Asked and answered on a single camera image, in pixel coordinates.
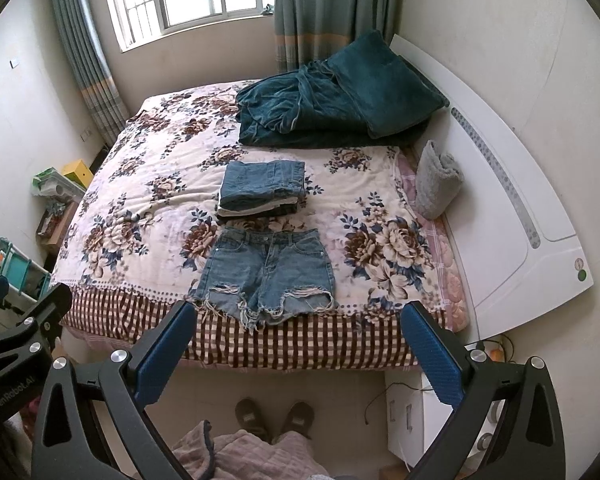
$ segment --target bed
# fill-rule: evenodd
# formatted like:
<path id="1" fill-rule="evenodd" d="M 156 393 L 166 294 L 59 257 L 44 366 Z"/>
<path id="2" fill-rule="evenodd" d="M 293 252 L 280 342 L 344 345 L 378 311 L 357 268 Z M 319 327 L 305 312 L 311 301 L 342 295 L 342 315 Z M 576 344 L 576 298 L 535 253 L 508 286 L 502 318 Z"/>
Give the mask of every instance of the bed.
<path id="1" fill-rule="evenodd" d="M 318 228 L 338 306 L 250 334 L 200 312 L 184 360 L 205 367 L 402 369 L 414 358 L 395 316 L 421 301 L 467 341 L 559 306 L 592 284 L 573 227 L 544 174 L 471 89 L 395 36 L 392 50 L 448 98 L 414 149 L 255 148 L 238 143 L 235 95 L 250 81 L 147 99 L 95 175 L 52 281 L 74 304 L 64 325 L 97 348 L 133 344 L 196 290 L 223 225 L 215 216 L 231 160 L 304 160 L 298 213 L 232 221 L 256 230 Z M 435 222 L 413 211 L 417 153 L 452 152 L 466 183 Z"/>

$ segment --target window frame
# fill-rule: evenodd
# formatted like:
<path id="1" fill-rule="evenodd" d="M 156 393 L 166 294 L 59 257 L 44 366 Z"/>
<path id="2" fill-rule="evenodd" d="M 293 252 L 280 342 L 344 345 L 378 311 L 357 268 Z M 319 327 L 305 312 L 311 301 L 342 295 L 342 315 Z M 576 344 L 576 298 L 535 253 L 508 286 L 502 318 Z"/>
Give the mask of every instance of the window frame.
<path id="1" fill-rule="evenodd" d="M 134 35 L 131 30 L 129 23 L 128 13 L 126 12 L 125 0 L 113 0 L 112 4 L 115 8 L 115 15 L 118 18 L 118 25 L 120 26 L 120 32 L 124 45 L 120 45 L 122 50 L 128 50 L 135 46 L 149 43 L 151 41 L 158 40 L 168 34 L 185 30 L 186 28 L 197 27 L 199 25 L 207 25 L 209 23 L 224 22 L 226 20 L 233 20 L 235 18 L 248 18 L 251 16 L 259 16 L 263 13 L 264 6 L 262 0 L 256 0 L 256 6 L 251 9 L 232 10 L 228 12 L 226 10 L 226 0 L 220 0 L 221 11 L 209 16 L 203 16 L 195 20 L 189 20 L 188 22 L 177 23 L 176 25 L 169 25 L 167 17 L 167 9 L 164 0 L 153 0 L 155 5 L 156 15 L 158 17 L 158 27 L 160 28 L 159 34 L 154 35 L 150 38 L 142 38 L 141 40 L 133 41 Z"/>

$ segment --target window sill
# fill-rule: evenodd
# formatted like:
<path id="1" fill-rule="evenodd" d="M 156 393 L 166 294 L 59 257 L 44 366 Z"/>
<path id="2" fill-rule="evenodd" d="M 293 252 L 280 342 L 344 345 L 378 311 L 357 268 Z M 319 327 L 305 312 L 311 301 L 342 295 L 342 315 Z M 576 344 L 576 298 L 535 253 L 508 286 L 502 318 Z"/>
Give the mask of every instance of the window sill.
<path id="1" fill-rule="evenodd" d="M 220 20 L 218 22 L 201 23 L 200 25 L 193 25 L 191 27 L 182 28 L 181 30 L 174 30 L 173 32 L 168 32 L 167 34 L 164 34 L 162 36 L 156 36 L 154 38 L 151 38 L 150 40 L 138 41 L 137 43 L 134 43 L 133 45 L 128 46 L 128 47 L 124 47 L 124 48 L 121 47 L 120 52 L 121 53 L 129 52 L 130 50 L 134 50 L 141 46 L 145 46 L 149 43 L 155 43 L 156 41 L 163 40 L 164 38 L 174 36 L 175 34 L 181 34 L 183 32 L 188 32 L 189 30 L 195 30 L 196 28 L 213 27 L 214 25 L 220 25 L 221 23 L 237 22 L 238 20 L 254 20 L 254 19 L 258 19 L 258 18 L 273 18 L 273 14 L 258 14 L 256 16 L 241 16 L 239 18 L 229 18 L 228 20 Z"/>

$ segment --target headboard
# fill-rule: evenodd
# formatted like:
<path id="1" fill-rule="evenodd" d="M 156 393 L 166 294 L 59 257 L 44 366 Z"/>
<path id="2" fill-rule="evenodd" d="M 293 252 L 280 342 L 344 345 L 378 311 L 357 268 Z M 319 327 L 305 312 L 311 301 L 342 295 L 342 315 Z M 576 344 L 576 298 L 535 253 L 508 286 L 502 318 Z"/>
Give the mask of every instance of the headboard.
<path id="1" fill-rule="evenodd" d="M 510 330 L 589 288 L 593 279 L 571 221 L 520 140 L 431 56 L 397 35 L 391 49 L 450 101 L 414 149 L 419 154 L 434 139 L 465 176 L 445 212 L 470 307 L 465 342 Z"/>

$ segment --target ripped denim shorts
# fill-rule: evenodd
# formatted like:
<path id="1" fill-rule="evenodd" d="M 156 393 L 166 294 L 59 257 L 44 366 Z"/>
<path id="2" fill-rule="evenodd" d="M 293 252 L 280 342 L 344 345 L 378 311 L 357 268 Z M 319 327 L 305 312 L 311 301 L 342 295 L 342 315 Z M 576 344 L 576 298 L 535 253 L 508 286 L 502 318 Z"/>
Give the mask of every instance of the ripped denim shorts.
<path id="1" fill-rule="evenodd" d="M 334 277 L 318 230 L 253 232 L 227 227 L 213 246 L 196 303 L 247 330 L 334 307 Z"/>

